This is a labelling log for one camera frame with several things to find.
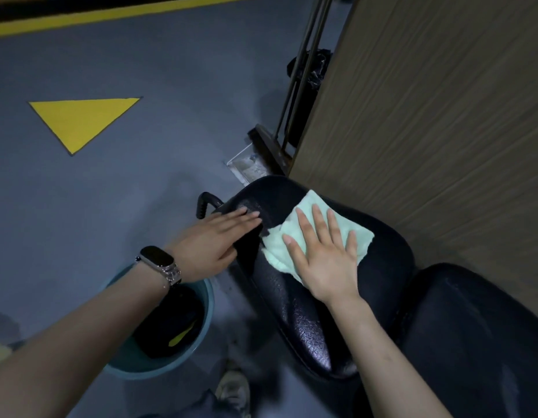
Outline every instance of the black handle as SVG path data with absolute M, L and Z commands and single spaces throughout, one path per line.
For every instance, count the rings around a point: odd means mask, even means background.
M 208 204 L 211 204 L 215 208 L 219 208 L 220 206 L 223 205 L 223 202 L 212 193 L 203 192 L 198 198 L 198 207 L 195 211 L 195 216 L 198 219 L 201 220 L 205 218 Z

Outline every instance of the black leather seat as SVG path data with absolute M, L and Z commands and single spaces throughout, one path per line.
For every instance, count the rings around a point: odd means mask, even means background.
M 215 206 L 223 213 L 240 206 L 260 211 L 263 226 L 235 244 L 238 265 L 265 300 L 282 336 L 300 361 L 318 376 L 348 379 L 356 375 L 356 366 L 328 309 L 292 276 L 270 266 L 260 251 L 260 232 L 281 224 L 306 193 L 305 188 L 283 176 L 268 176 L 251 183 L 224 205 Z M 212 199 L 210 194 L 204 196 Z M 375 234 L 367 256 L 358 266 L 358 290 L 377 320 L 388 329 L 414 270 L 412 251 L 397 232 L 379 220 L 329 199 L 325 201 L 342 216 Z M 198 216 L 204 210 L 200 197 Z
M 395 339 L 458 417 L 538 417 L 538 318 L 483 277 L 451 264 L 417 274 Z

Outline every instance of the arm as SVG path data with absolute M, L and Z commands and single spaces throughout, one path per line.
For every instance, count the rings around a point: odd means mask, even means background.
M 213 214 L 170 244 L 183 281 L 221 272 L 232 243 L 260 224 L 245 209 Z M 136 265 L 118 282 L 43 331 L 0 364 L 0 417 L 67 415 L 124 340 L 167 294 L 163 276 Z
M 315 298 L 327 305 L 335 319 L 354 357 L 374 415 L 450 417 L 377 323 L 368 303 L 358 295 L 354 232 L 350 232 L 344 247 L 332 210 L 327 211 L 327 227 L 321 211 L 314 205 L 315 231 L 302 211 L 297 212 L 306 240 L 306 255 L 290 236 L 284 235 L 283 240 L 303 282 Z

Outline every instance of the white shoe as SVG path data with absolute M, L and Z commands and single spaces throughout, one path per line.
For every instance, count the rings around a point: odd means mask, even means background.
M 218 400 L 230 404 L 240 413 L 242 418 L 251 418 L 249 414 L 249 382 L 234 363 L 227 364 L 227 371 L 220 379 L 215 396 Z

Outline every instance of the watch face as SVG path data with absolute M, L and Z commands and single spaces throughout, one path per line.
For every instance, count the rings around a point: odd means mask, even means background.
M 168 267 L 174 262 L 174 258 L 156 246 L 146 246 L 139 253 L 140 256 L 147 258 L 157 267 Z

